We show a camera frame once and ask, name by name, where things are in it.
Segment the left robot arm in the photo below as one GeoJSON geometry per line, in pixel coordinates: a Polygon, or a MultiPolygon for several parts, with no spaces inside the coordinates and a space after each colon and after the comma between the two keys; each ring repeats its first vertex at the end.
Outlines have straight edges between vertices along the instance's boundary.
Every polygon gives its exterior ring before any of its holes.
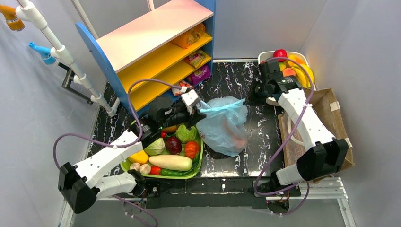
{"type": "Polygon", "coordinates": [[[118,193],[132,193],[144,185],[145,179],[135,170],[106,177],[105,174],[129,156],[142,151],[161,138],[164,128],[183,123],[194,126],[206,117],[197,108],[200,97],[191,89],[176,103],[157,104],[159,113],[136,121],[111,144],[93,156],[74,165],[59,167],[58,190],[76,214],[88,210],[98,199],[118,193]]]}

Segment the light blue plastic bag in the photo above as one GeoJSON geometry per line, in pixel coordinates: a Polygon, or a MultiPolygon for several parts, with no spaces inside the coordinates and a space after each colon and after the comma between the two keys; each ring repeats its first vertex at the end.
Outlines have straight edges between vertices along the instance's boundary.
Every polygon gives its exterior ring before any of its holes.
{"type": "Polygon", "coordinates": [[[204,143],[213,151],[229,157],[239,155],[247,146],[244,123],[248,108],[245,99],[233,96],[200,101],[196,106],[206,118],[196,124],[204,143]]]}

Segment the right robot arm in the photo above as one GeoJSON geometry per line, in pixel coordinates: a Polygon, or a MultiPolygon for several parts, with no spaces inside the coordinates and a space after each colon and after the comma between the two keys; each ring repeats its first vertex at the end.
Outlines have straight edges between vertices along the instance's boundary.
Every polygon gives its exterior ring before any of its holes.
{"type": "Polygon", "coordinates": [[[271,186],[278,189],[339,172],[349,149],[348,142],[336,138],[323,125],[310,105],[312,97],[305,96],[298,79],[283,75],[277,58],[262,61],[259,70],[245,105],[261,105],[267,98],[274,98],[295,124],[306,149],[295,164],[271,173],[271,186]]]}

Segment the orange snack bag top shelf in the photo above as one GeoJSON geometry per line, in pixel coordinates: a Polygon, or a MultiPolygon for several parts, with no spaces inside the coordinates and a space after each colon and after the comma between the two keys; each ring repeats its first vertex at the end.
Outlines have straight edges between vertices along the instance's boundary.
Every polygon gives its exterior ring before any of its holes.
{"type": "Polygon", "coordinates": [[[187,49],[190,45],[197,42],[205,33],[206,27],[203,23],[200,23],[183,34],[177,36],[171,42],[183,49],[187,49]]]}

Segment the large orange pumpkin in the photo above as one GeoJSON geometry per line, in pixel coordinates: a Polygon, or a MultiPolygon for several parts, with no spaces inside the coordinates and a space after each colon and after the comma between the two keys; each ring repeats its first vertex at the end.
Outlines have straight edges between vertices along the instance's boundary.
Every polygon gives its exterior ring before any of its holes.
{"type": "Polygon", "coordinates": [[[242,137],[238,137],[234,130],[229,126],[228,122],[226,119],[223,120],[223,127],[227,131],[228,135],[230,136],[233,145],[236,149],[238,150],[243,150],[246,146],[246,141],[242,137]]]}

